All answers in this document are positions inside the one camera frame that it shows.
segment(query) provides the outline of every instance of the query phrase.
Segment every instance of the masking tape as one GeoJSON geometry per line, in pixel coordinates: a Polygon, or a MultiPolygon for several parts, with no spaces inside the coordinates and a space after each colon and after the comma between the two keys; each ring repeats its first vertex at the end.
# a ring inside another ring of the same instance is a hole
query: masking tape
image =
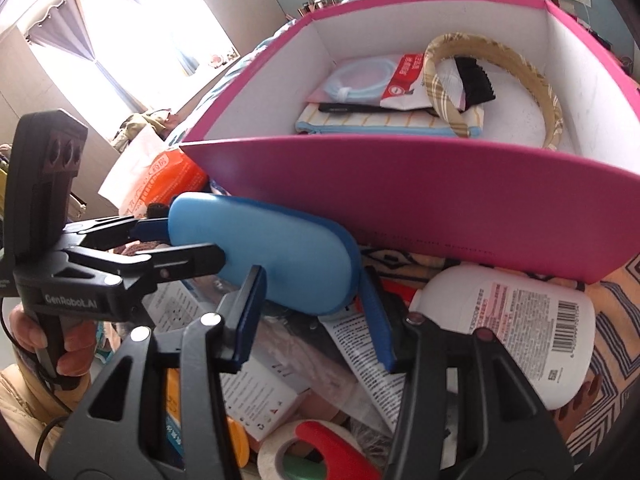
{"type": "MultiPolygon", "coordinates": [[[[258,472],[262,480],[287,480],[284,466],[282,465],[282,457],[291,444],[300,440],[296,435],[296,428],[302,422],[306,422],[306,420],[297,420],[279,427],[262,443],[258,453],[258,472]]],[[[320,422],[320,424],[329,428],[362,453],[360,446],[349,430],[324,420],[316,420],[316,422],[320,422]]]]}

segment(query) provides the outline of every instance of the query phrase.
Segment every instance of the blue cable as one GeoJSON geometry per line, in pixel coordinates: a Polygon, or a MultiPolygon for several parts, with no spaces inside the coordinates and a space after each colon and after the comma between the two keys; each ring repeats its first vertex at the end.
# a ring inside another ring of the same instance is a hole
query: blue cable
{"type": "Polygon", "coordinates": [[[341,66],[338,70],[332,73],[324,82],[324,91],[336,103],[368,104],[375,102],[377,104],[379,103],[386,86],[396,73],[397,68],[398,63],[388,57],[369,57],[359,59],[341,66]],[[374,66],[378,70],[380,68],[385,70],[385,76],[380,80],[380,82],[366,88],[351,88],[343,84],[342,77],[346,73],[351,73],[355,70],[368,72],[374,66]]]}

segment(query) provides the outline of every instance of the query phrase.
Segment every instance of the screw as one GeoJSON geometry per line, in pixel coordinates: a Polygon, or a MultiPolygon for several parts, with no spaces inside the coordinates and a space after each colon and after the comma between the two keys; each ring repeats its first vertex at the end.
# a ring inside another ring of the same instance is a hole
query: screw
{"type": "Polygon", "coordinates": [[[484,326],[477,328],[475,334],[480,341],[484,341],[485,343],[490,343],[494,340],[494,333],[484,326]]]}
{"type": "Polygon", "coordinates": [[[200,318],[200,322],[205,326],[215,326],[222,321],[222,316],[216,312],[207,312],[200,318]]]}
{"type": "Polygon", "coordinates": [[[406,322],[413,326],[420,326],[425,321],[427,321],[427,318],[420,312],[409,312],[406,315],[406,322]]]}
{"type": "Polygon", "coordinates": [[[150,334],[148,326],[137,326],[131,331],[131,339],[136,342],[144,341],[150,334]]]}
{"type": "Polygon", "coordinates": [[[119,285],[121,281],[122,278],[120,276],[116,276],[115,274],[109,274],[108,276],[104,277],[105,285],[119,285]]]}

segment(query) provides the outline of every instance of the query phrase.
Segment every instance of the blue eyeglass case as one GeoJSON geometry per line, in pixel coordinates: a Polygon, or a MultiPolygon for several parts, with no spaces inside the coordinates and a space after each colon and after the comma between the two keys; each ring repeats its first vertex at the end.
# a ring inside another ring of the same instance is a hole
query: blue eyeglass case
{"type": "Polygon", "coordinates": [[[360,252],[341,225],[235,196],[183,193],[169,211],[172,245],[213,243],[226,254],[219,276],[241,285],[251,266],[267,272],[267,299],[323,316],[356,295],[360,252]]]}

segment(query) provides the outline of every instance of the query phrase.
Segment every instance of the human hand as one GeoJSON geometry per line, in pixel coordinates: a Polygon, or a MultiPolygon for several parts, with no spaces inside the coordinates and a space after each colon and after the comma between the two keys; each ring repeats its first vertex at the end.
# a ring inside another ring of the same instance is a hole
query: human hand
{"type": "MultiPolygon", "coordinates": [[[[9,324],[16,341],[29,352],[47,347],[47,337],[40,326],[24,313],[22,305],[9,314],[9,324]]],[[[66,353],[58,360],[60,375],[79,377],[89,371],[95,353],[95,321],[83,321],[65,334],[66,353]]]]}

